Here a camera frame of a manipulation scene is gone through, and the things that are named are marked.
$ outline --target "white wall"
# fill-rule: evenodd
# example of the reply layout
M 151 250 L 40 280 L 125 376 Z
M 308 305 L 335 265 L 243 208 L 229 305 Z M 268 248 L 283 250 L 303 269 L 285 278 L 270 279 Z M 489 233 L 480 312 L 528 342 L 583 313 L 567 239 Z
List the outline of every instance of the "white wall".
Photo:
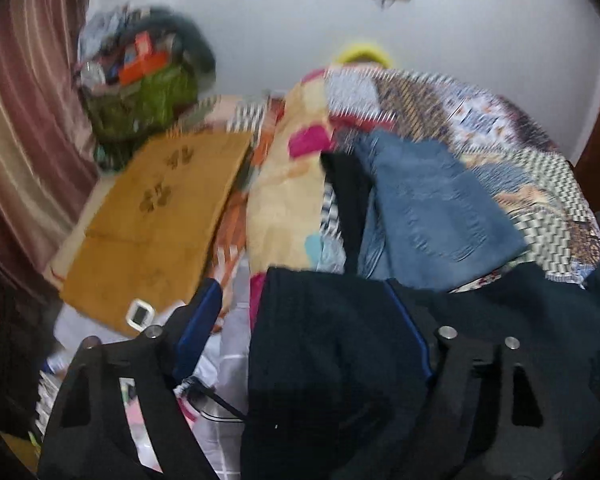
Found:
M 91 0 L 91 11 L 129 0 Z M 347 43 L 398 67 L 490 88 L 580 155 L 600 107 L 600 19 L 588 0 L 130 0 L 191 15 L 216 53 L 215 92 L 291 88 Z

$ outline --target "floral blanket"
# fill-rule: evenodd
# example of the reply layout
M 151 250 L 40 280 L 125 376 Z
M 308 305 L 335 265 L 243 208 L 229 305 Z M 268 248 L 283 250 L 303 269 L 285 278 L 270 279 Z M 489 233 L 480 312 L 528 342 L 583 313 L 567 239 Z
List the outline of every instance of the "floral blanket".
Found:
M 283 102 L 277 99 L 213 96 L 183 114 L 169 132 L 172 136 L 180 136 L 214 128 L 252 134 L 251 150 L 224 207 L 206 271 L 206 275 L 217 280 L 224 290 L 215 332 L 221 329 L 224 317 L 229 312 L 237 264 L 246 250 L 246 208 L 251 183 L 267 158 L 278 113 L 282 113 L 282 109 Z
M 382 127 L 405 138 L 440 140 L 474 171 L 523 233 L 528 249 L 458 290 L 482 286 L 528 261 L 537 262 L 551 280 L 582 283 L 600 263 L 600 230 L 570 164 L 541 127 L 506 98 L 446 76 L 371 65 L 314 71 L 290 95 L 301 96 L 306 107 L 327 115 L 332 140 L 341 150 L 350 148 L 354 136 Z M 311 114 L 305 119 L 287 116 L 301 109 L 285 109 L 283 124 L 306 127 Z M 299 221 L 300 213 L 294 213 L 294 221 Z M 315 218 L 317 213 L 302 214 Z M 248 218 L 248 226 L 292 239 L 284 235 L 284 225 L 273 225 L 275 218 L 257 215 L 254 211 L 254 218 Z M 338 210 L 330 186 L 325 186 L 319 216 L 316 231 L 337 232 Z M 270 240 L 268 246 L 274 245 Z M 284 257 L 258 254 L 267 250 L 250 246 L 250 257 L 256 253 L 259 261 L 269 265 L 290 266 Z

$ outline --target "brown curtain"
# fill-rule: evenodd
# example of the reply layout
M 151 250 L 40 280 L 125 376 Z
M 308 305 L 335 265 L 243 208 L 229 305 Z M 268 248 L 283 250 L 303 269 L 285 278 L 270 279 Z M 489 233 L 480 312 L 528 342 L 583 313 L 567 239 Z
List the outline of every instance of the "brown curtain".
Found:
M 96 180 L 71 78 L 87 4 L 0 4 L 0 266 L 29 290 Z

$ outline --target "white device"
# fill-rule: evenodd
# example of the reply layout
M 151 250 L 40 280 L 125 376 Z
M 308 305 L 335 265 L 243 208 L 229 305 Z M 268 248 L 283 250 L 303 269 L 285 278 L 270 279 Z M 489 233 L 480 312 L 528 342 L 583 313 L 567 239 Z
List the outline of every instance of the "white device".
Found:
M 154 322 L 155 310 L 146 301 L 135 298 L 129 310 L 126 312 L 126 323 L 133 328 L 142 332 L 148 326 L 151 326 Z

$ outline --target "blue trim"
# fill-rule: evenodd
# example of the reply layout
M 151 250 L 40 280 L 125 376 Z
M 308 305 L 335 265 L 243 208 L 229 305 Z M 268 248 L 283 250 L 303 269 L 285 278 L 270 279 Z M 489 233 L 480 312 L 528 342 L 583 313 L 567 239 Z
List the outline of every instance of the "blue trim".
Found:
M 216 292 L 218 292 L 220 294 L 220 299 L 219 299 L 220 308 L 218 308 L 218 310 L 216 311 L 215 316 L 213 317 L 213 319 L 208 327 L 208 333 L 206 334 L 205 341 L 200 346 L 200 353 L 196 356 L 195 362 L 193 363 L 193 368 L 190 370 L 190 372 L 183 372 L 181 370 L 182 366 L 184 364 L 189 365 L 193 358 L 193 356 L 189 355 L 189 356 L 187 356 L 187 359 L 183 359 L 183 356 L 185 354 L 187 354 L 190 349 L 190 346 L 191 346 L 190 338 L 195 336 L 194 333 L 196 330 L 201 330 L 201 328 L 199 328 L 197 326 L 198 321 L 200 320 L 201 317 L 208 316 L 208 310 L 210 309 L 210 307 L 208 306 L 208 300 L 210 299 L 210 296 L 212 296 Z M 195 314 L 191 317 L 191 319 L 187 323 L 187 327 L 185 328 L 182 336 L 180 337 L 180 339 L 178 341 L 178 344 L 176 345 L 176 362 L 175 362 L 175 366 L 173 369 L 174 377 L 177 378 L 177 376 L 183 376 L 182 378 L 185 378 L 193 373 L 193 370 L 195 369 L 196 365 L 198 364 L 198 361 L 200 360 L 200 356 L 202 355 L 206 341 L 208 340 L 209 335 L 211 334 L 211 330 L 213 328 L 213 323 L 216 321 L 216 318 L 218 317 L 218 313 L 220 312 L 221 309 L 222 309 L 222 288 L 220 287 L 218 282 L 214 281 L 212 283 L 212 285 L 209 286 L 209 288 L 206 290 L 205 295 L 203 296 L 202 300 L 198 304 L 198 308 L 196 309 Z
M 383 282 L 383 283 L 384 283 L 384 286 L 389 291 L 389 296 L 391 296 L 392 300 L 394 300 L 395 305 L 398 307 L 398 310 L 400 310 L 402 317 L 404 318 L 405 322 L 407 323 L 407 326 L 409 327 L 409 329 L 415 336 L 416 341 L 418 342 L 418 345 L 420 346 L 420 350 L 421 350 L 420 358 L 422 360 L 422 362 L 421 362 L 422 371 L 424 372 L 424 375 L 426 376 L 426 379 L 428 381 L 430 378 L 433 377 L 433 371 L 431 370 L 431 366 L 429 366 L 429 347 L 427 346 L 426 341 L 424 341 L 424 339 L 420 335 L 420 331 L 417 329 L 416 325 L 414 324 L 413 320 L 411 319 L 411 316 L 409 316 L 407 309 L 402 304 L 402 302 L 400 301 L 400 298 L 398 298 L 398 296 L 392 289 L 391 285 L 389 285 L 388 282 Z

